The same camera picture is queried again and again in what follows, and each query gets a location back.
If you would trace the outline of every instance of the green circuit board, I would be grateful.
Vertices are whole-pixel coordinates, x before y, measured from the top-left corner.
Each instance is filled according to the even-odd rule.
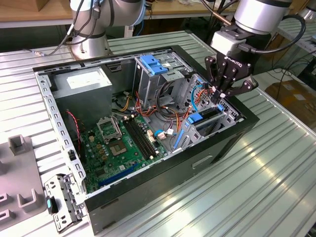
[[[141,116],[135,118],[135,122],[142,126],[144,131],[149,129]],[[163,146],[159,142],[151,143],[151,146],[158,154],[153,159],[145,159],[128,134],[122,121],[118,121],[122,137],[119,140],[112,139],[108,144],[103,140],[102,134],[97,125],[90,131],[81,134],[85,152],[85,162],[82,163],[86,172],[85,186],[88,193],[100,188],[100,182],[124,172],[139,170],[151,163],[167,156]],[[105,123],[101,126],[103,134],[115,132],[112,123]]]

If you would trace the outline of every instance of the blue drive bay latch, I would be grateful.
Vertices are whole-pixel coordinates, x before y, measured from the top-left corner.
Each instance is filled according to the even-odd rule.
[[[140,61],[145,65],[145,67],[153,74],[158,75],[168,72],[168,68],[164,68],[160,61],[152,55],[140,56]]]

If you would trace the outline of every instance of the wooden table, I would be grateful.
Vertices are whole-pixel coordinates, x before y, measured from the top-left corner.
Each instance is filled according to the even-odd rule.
[[[233,15],[237,6],[225,11],[225,15]],[[185,18],[209,16],[210,12],[201,4],[185,6],[178,0],[172,2],[158,1],[153,3],[151,19]],[[72,10],[68,0],[50,0],[40,12],[0,6],[0,28],[67,25],[72,23]]]

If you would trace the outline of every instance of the red cable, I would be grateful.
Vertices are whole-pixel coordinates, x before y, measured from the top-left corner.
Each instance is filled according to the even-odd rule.
[[[73,117],[74,122],[75,122],[75,124],[76,124],[77,137],[78,137],[78,150],[80,151],[80,133],[79,133],[79,127],[78,127],[77,120],[76,120],[75,116],[74,116],[72,113],[70,113],[69,111],[66,111],[66,113],[68,113],[71,117]]]

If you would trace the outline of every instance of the blue connector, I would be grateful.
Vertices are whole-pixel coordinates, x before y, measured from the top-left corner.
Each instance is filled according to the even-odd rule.
[[[168,72],[168,68],[164,68],[158,59],[152,55],[140,56],[140,61],[145,65],[145,67],[153,74],[163,74]]]
[[[218,108],[220,111],[224,111],[224,110],[225,110],[224,106],[222,106],[222,105],[220,105],[220,104],[217,105],[217,108]]]
[[[114,182],[114,181],[116,181],[116,180],[118,180],[118,179],[120,179],[120,178],[122,178],[122,177],[124,177],[124,176],[126,176],[126,175],[128,175],[128,174],[130,174],[132,172],[134,172],[134,169],[137,166],[138,166],[138,163],[136,163],[132,167],[122,171],[121,173],[118,173],[118,174],[116,174],[116,175],[114,175],[114,176],[112,176],[110,178],[107,178],[107,179],[105,179],[105,180],[103,180],[101,182],[98,182],[99,187],[102,187],[104,185],[108,185],[108,184],[110,184],[110,183],[112,183],[112,182]]]
[[[190,124],[200,121],[203,117],[199,113],[192,114],[188,117],[188,121]]]
[[[180,139],[181,139],[183,133],[184,133],[184,130],[182,129],[181,132],[180,132],[180,134],[179,134],[179,136],[178,136],[178,139],[177,139],[176,143],[175,143],[174,146],[173,146],[173,149],[176,149],[176,148],[177,148],[177,146],[178,146],[178,144],[179,144],[179,142],[180,142]]]

